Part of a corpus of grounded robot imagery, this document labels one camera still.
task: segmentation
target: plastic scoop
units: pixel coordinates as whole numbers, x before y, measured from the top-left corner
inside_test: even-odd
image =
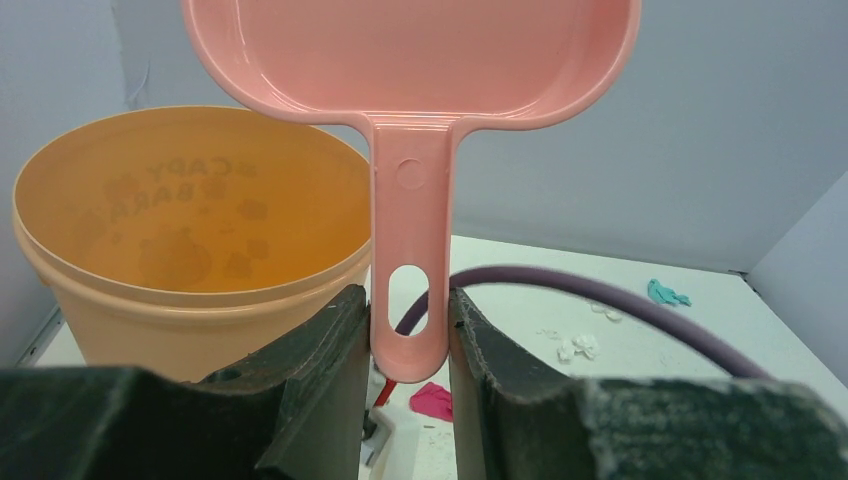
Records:
[[[183,0],[201,62],[233,98],[368,140],[371,349],[400,382],[429,377],[448,352],[459,142],[587,108],[626,63],[640,10],[639,0]],[[410,337],[388,319],[389,279],[404,265],[430,284],[429,320]]]

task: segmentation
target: white table surface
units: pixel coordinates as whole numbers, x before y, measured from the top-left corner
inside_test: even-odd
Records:
[[[789,330],[763,301],[736,275],[619,260],[556,250],[454,237],[451,270],[491,265],[536,265],[567,270],[646,295],[648,281],[688,295],[692,307],[678,308],[692,321],[723,338],[775,377],[805,383],[817,391],[843,418],[848,419],[848,389]],[[393,278],[390,312],[395,321],[425,290],[426,283],[405,271]],[[573,376],[723,378],[727,375],[687,347],[625,316],[620,323],[592,312],[580,298],[548,290],[517,286],[481,286],[469,295],[497,328],[548,365]],[[600,345],[600,356],[590,361],[576,357],[570,364],[557,361],[562,338],[590,333]],[[82,365],[73,335],[64,325],[38,366]],[[450,389],[447,367],[430,381]],[[399,385],[393,403],[408,404],[423,384]],[[453,430],[449,423],[421,417],[416,457],[416,480],[455,479]]]

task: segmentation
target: purple cable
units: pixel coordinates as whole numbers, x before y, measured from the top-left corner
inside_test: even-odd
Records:
[[[603,303],[680,340],[735,377],[771,378],[746,356],[682,315],[611,285],[556,270],[519,266],[472,268],[450,277],[451,288],[495,283],[551,288]],[[398,333],[412,332],[427,312],[427,299],[424,292],[412,304],[395,329]]]

